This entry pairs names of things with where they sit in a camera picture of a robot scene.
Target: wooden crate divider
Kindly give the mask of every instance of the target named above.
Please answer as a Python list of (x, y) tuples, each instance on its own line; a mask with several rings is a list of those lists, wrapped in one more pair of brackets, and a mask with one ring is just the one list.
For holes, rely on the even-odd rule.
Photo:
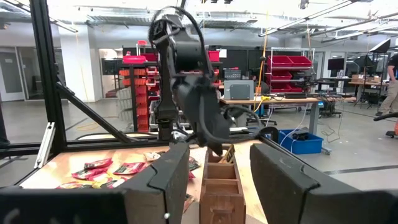
[(218, 163), (221, 157), (206, 152), (200, 193), (201, 224), (245, 224), (246, 203), (236, 160)]

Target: ceiling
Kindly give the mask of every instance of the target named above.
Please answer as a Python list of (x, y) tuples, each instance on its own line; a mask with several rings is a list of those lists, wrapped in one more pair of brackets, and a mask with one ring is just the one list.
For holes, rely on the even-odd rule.
[[(47, 0), (50, 16), (66, 24), (88, 24), (101, 26), (148, 26), (156, 10), (165, 6), (185, 6), (199, 25), (204, 28), (219, 28), (233, 32), (236, 29), (261, 33), (265, 28), (275, 28), (306, 17), (318, 11), (343, 2), (343, 0), (308, 0), (306, 9), (300, 9), (302, 0), (233, 0), (224, 4), (223, 0), (202, 4), (200, 0)], [(397, 0), (362, 0), (344, 8), (325, 14), (307, 22), (294, 25), (271, 35), (300, 36), (307, 33), (330, 30), (372, 19), (360, 26), (347, 27), (337, 32), (318, 35), (313, 39), (324, 40), (353, 32), (383, 26), (398, 26), (398, 16), (385, 19), (378, 17), (398, 12)], [(0, 22), (30, 22), (29, 14), (0, 0)], [(185, 18), (183, 23), (190, 22)], [(398, 28), (375, 33), (390, 36), (398, 35)]]

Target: blue plastic bin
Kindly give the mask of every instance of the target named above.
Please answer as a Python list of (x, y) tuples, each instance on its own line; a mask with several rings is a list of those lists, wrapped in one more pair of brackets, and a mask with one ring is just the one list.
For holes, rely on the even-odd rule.
[[(290, 130), (279, 130), (279, 144), (286, 137), (286, 135), (292, 132), (293, 129)], [(309, 139), (305, 141), (294, 141), (290, 136), (287, 136), (285, 141), (283, 141), (282, 146), (288, 150), (292, 151), (294, 154), (313, 154), (313, 153), (321, 153), (322, 150), (322, 142), (323, 138), (320, 138), (313, 134), (308, 134)]]

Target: concrete floor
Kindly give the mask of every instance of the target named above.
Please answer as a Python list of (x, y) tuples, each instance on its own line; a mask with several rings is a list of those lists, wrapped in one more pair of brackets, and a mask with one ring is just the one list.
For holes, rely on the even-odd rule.
[[(90, 103), (101, 116), (120, 130), (125, 130), (127, 122), (118, 119), (116, 100), (101, 100)], [(64, 102), (63, 114), (68, 140), (76, 139), (84, 134), (103, 133), (101, 127), (89, 131), (78, 130), (77, 127), (92, 123), (85, 114), (72, 104)], [(377, 108), (367, 109), (344, 103), (336, 106), (344, 111), (340, 139), (338, 138), (340, 119), (322, 118), (318, 124), (318, 135), (324, 138), (324, 147), (332, 150), (331, 155), (310, 154), (299, 156), (317, 169), (327, 172), (332, 177), (346, 182), (361, 190), (369, 189), (398, 189), (396, 171), (398, 169), (398, 139), (391, 139), (384, 134), (393, 129), (395, 119), (374, 122), (373, 117)], [(44, 103), (7, 102), (2, 103), (4, 122), (7, 135), (11, 142), (40, 142), (47, 123)], [(294, 129), (302, 120), (303, 112), (295, 109), (275, 110), (272, 119), (278, 122), (278, 129)], [(306, 115), (302, 126), (308, 126), (309, 115)], [(23, 156), (18, 160), (0, 162), (0, 186), (13, 184), (32, 170), (34, 156)]]

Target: wooden box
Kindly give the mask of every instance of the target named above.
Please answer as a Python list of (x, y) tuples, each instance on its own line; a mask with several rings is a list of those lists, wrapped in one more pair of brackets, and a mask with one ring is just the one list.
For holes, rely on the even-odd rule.
[(235, 158), (218, 163), (221, 157), (207, 150), (200, 192), (201, 224), (243, 224), (246, 203)]

